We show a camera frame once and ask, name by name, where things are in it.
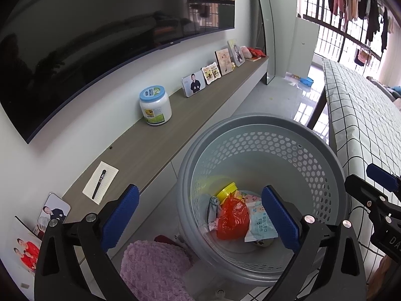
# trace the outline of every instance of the wooden shelf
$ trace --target wooden shelf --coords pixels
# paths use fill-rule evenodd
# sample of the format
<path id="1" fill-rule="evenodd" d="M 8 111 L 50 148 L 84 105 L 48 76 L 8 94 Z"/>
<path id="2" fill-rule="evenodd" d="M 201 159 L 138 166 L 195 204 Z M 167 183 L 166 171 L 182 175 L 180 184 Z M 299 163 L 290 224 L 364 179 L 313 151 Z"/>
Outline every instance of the wooden shelf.
<path id="1" fill-rule="evenodd" d="M 63 197 L 71 206 L 66 222 L 81 221 L 91 212 L 117 199 L 129 184 L 143 191 L 195 133 L 237 91 L 259 67 L 267 68 L 267 58 L 246 61 L 240 67 L 186 98 L 182 89 L 170 96 L 171 119 L 158 127 L 142 118 L 107 148 L 74 182 Z M 82 191 L 100 161 L 119 169 L 100 205 Z"/>

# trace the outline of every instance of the blue gripper pad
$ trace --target blue gripper pad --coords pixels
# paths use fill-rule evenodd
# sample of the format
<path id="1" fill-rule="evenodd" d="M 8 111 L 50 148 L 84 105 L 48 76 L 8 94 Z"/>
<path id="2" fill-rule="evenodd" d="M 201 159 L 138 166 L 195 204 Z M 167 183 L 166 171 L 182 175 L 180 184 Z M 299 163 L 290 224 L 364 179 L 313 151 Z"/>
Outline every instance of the blue gripper pad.
<path id="1" fill-rule="evenodd" d="M 398 191 L 397 179 L 377 165 L 368 165 L 368 167 L 366 168 L 366 175 L 370 177 L 374 182 L 380 184 L 384 189 L 388 190 L 389 192 Z"/>
<path id="2" fill-rule="evenodd" d="M 131 185 L 129 188 L 124 198 L 103 226 L 100 245 L 104 252 L 117 245 L 118 240 L 139 204 L 139 190 L 137 186 Z"/>
<path id="3" fill-rule="evenodd" d="M 297 252 L 300 249 L 299 228 L 269 187 L 263 188 L 262 205 L 284 246 Z"/>

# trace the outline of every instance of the black pen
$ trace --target black pen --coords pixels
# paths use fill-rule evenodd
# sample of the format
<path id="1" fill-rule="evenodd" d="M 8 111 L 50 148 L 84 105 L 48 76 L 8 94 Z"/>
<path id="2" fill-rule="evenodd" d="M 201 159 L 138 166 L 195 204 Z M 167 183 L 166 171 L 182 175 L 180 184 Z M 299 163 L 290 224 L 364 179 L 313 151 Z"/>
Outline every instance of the black pen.
<path id="1" fill-rule="evenodd" d="M 93 193 L 92 199 L 95 198 L 96 193 L 97 193 L 97 191 L 98 191 L 98 189 L 100 187 L 101 182 L 103 181 L 103 178 L 104 178 L 105 174 L 106 174 L 106 170 L 103 170 L 102 175 L 99 178 L 99 182 L 96 185 L 95 192 Z"/>

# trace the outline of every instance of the television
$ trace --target television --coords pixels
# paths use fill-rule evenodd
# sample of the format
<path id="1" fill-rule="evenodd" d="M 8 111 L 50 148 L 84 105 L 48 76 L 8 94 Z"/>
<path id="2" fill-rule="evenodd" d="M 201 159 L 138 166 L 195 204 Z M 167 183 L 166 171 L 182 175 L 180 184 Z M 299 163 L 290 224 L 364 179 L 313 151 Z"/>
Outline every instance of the television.
<path id="1" fill-rule="evenodd" d="M 29 143 L 112 71 L 234 18 L 235 0 L 0 0 L 0 104 Z"/>

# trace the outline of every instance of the gray basket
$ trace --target gray basket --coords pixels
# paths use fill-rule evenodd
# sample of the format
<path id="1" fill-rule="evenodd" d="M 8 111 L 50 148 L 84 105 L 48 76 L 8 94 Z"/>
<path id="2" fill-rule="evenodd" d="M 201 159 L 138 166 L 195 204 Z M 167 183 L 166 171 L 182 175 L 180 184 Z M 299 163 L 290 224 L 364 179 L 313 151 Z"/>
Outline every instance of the gray basket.
<path id="1" fill-rule="evenodd" d="M 257 195 L 272 185 L 284 201 L 323 223 L 338 224 L 349 212 L 342 168 L 331 149 L 308 128 L 270 115 L 247 114 L 208 129 L 193 143 L 179 171 L 180 223 L 201 259 L 245 284 L 273 285 L 293 253 L 280 239 L 260 248 L 243 241 L 222 241 L 209 232 L 210 196 L 231 182 Z M 323 253 L 319 251 L 314 268 Z"/>

